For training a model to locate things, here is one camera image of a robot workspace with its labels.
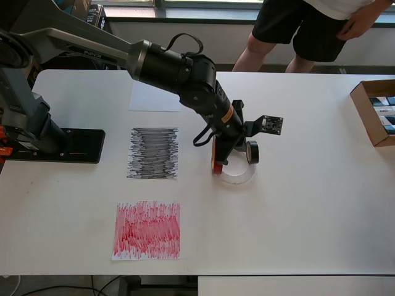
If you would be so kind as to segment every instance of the leg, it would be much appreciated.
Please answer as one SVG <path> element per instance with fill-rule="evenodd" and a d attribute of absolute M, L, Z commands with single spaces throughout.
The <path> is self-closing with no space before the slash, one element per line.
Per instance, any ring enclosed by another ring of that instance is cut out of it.
<path fill-rule="evenodd" d="M 239 57 L 234 72 L 257 72 L 264 63 L 265 56 L 276 46 L 275 43 L 259 41 L 252 34 L 248 37 L 247 48 Z"/>
<path fill-rule="evenodd" d="M 294 37 L 296 57 L 286 71 L 288 73 L 308 73 L 314 62 L 336 60 L 345 43 L 339 40 L 336 34 L 342 29 L 345 22 L 347 20 L 335 20 L 309 6 Z"/>
<path fill-rule="evenodd" d="M 288 65 L 285 73 L 309 73 L 311 69 L 313 69 L 315 62 L 311 60 L 305 60 L 298 55 L 295 55 L 295 58 Z"/>
<path fill-rule="evenodd" d="M 258 71 L 277 43 L 291 42 L 307 7 L 303 0 L 265 0 L 248 37 L 247 48 L 233 71 Z"/>

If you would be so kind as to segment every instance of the paper with red scribbles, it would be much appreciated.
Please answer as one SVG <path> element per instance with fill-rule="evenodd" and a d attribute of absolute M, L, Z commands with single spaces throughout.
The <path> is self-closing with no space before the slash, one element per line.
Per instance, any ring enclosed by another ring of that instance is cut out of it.
<path fill-rule="evenodd" d="M 178 259 L 180 203 L 119 203 L 113 260 Z"/>

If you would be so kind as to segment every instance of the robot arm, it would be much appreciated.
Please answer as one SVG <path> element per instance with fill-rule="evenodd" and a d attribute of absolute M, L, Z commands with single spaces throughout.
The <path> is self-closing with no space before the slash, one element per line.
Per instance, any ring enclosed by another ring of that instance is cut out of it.
<path fill-rule="evenodd" d="M 231 104 L 216 80 L 214 63 L 201 50 L 178 54 L 149 41 L 130 44 L 82 20 L 62 12 L 53 0 L 23 0 L 10 3 L 0 12 L 0 98 L 5 104 L 2 124 L 9 137 L 27 149 L 45 154 L 67 153 L 70 139 L 52 120 L 49 106 L 28 89 L 18 68 L 26 67 L 31 56 L 39 63 L 62 52 L 105 61 L 126 68 L 134 80 L 179 95 L 181 104 L 192 108 L 206 121 L 206 129 L 194 140 L 195 146 L 216 137 L 215 161 L 227 164 L 233 149 L 247 152 L 246 137 L 258 132 L 280 134 L 282 118 L 243 120 L 243 103 Z M 198 142 L 212 130 L 206 141 Z M 257 162 L 256 157 L 249 162 Z"/>

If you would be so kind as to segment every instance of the black cable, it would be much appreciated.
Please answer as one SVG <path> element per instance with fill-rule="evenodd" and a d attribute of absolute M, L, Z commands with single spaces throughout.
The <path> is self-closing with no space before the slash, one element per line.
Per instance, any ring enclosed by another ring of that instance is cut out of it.
<path fill-rule="evenodd" d="M 100 296 L 100 294 L 103 294 L 104 296 L 106 296 L 105 293 L 103 293 L 102 291 L 103 291 L 109 284 L 111 284 L 112 282 L 116 281 L 116 280 L 119 279 L 120 277 L 121 277 L 121 276 L 117 276 L 117 277 L 113 278 L 111 281 L 109 281 L 107 284 L 105 284 L 104 287 L 101 288 L 101 290 L 99 291 L 98 296 Z"/>
<path fill-rule="evenodd" d="M 96 294 L 94 293 L 93 276 L 91 276 L 91 283 L 92 283 L 92 293 L 93 293 L 93 296 L 96 296 Z"/>
<path fill-rule="evenodd" d="M 34 293 L 42 292 L 42 291 L 45 291 L 45 290 L 59 289 L 59 288 L 93 290 L 93 291 L 99 292 L 98 295 L 100 295 L 100 293 L 101 293 L 103 296 L 108 296 L 107 294 L 105 294 L 105 293 L 103 293 L 103 292 L 101 292 L 101 291 L 99 291 L 97 289 L 94 289 L 94 288 L 91 288 L 91 287 L 78 287 L 78 286 L 52 286 L 52 287 L 47 287 L 47 288 L 42 288 L 42 289 L 30 291 L 30 292 L 22 294 L 21 296 L 27 296 L 27 295 L 31 295 L 31 294 L 34 294 Z"/>
<path fill-rule="evenodd" d="M 209 129 L 211 129 L 211 126 L 212 126 L 212 120 L 210 120 L 207 126 L 204 128 L 204 130 L 202 130 L 200 134 L 198 134 L 196 138 L 193 139 L 193 146 L 201 147 L 203 145 L 206 145 L 208 142 L 210 142 L 211 138 L 215 135 L 215 131 L 210 133 L 209 137 L 203 142 L 198 143 L 198 140 L 200 140 L 209 131 Z"/>
<path fill-rule="evenodd" d="M 175 35 L 175 36 L 172 38 L 172 40 L 170 40 L 170 43 L 168 44 L 168 46 L 167 46 L 167 48 L 164 50 L 164 52 L 166 52 L 166 51 L 168 51 L 170 48 L 172 48 L 174 42 L 178 39 L 178 37 L 183 36 L 183 35 L 189 36 L 189 37 L 191 37 L 192 39 L 194 39 L 194 40 L 196 41 L 197 45 L 199 46 L 199 51 L 198 51 L 198 52 L 191 52 L 191 51 L 188 51 L 187 53 L 185 53 L 186 56 L 196 56 L 196 55 L 200 54 L 200 53 L 203 51 L 203 49 L 204 49 L 203 42 L 202 42 L 198 37 L 193 36 L 192 34 L 189 34 L 189 33 L 180 33 L 180 34 Z"/>

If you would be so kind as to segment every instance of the white shirt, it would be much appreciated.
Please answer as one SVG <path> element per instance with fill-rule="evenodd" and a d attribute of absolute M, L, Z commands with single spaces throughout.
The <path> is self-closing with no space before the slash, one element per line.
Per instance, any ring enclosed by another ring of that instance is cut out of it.
<path fill-rule="evenodd" d="M 319 12 L 335 20 L 345 20 L 373 0 L 305 0 Z"/>

